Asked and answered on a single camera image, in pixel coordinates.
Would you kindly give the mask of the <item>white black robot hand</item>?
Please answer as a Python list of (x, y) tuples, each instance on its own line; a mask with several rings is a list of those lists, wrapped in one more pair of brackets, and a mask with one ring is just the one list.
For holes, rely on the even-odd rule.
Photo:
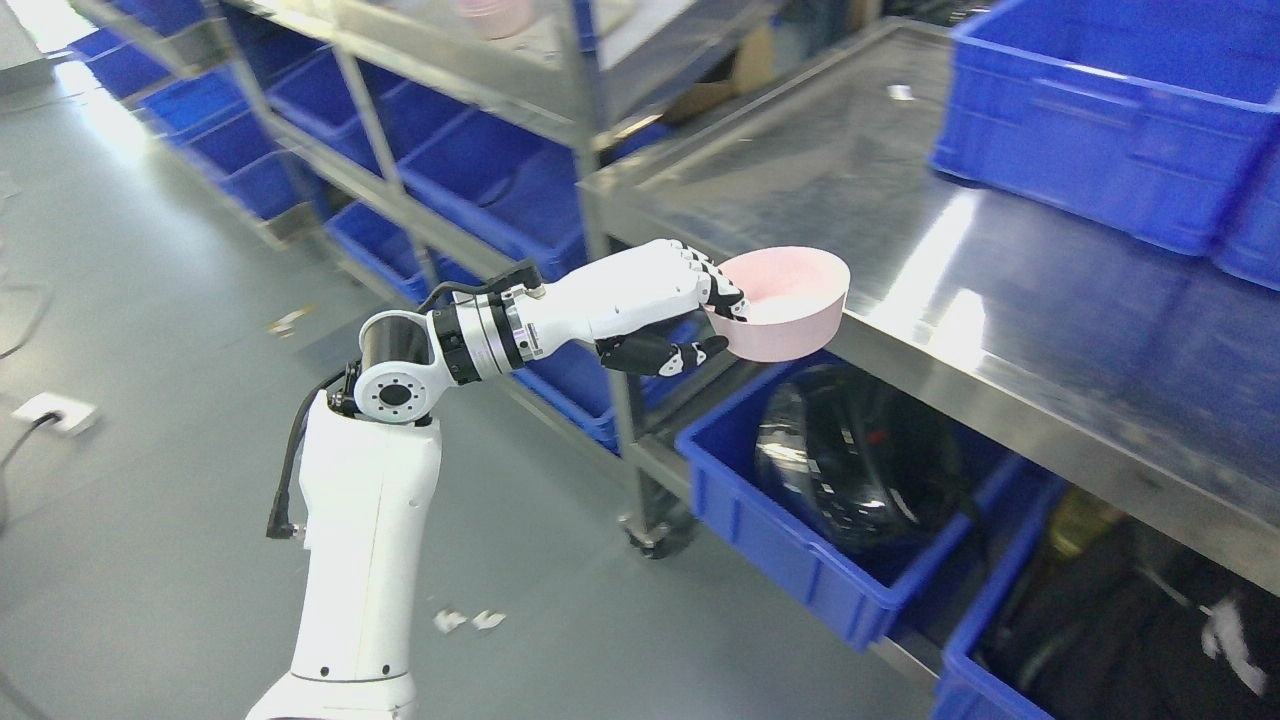
[(719, 334), (677, 343), (648, 327), (710, 309), (745, 322), (750, 302), (704, 252), (678, 240), (653, 240), (589, 263), (515, 300), (536, 357), (570, 342), (593, 342), (604, 368), (630, 375), (675, 377), (724, 351)]

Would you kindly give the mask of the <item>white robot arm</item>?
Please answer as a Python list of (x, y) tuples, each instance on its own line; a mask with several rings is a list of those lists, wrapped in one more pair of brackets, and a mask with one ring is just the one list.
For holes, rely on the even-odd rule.
[(268, 536), (301, 537), (307, 585), (289, 670), (251, 719), (412, 719), (415, 582), (442, 469), (431, 413), (444, 392), (520, 369), (516, 301), (545, 286), (532, 261), (485, 284), (443, 283), (415, 310), (360, 328), (360, 355), (294, 416)]

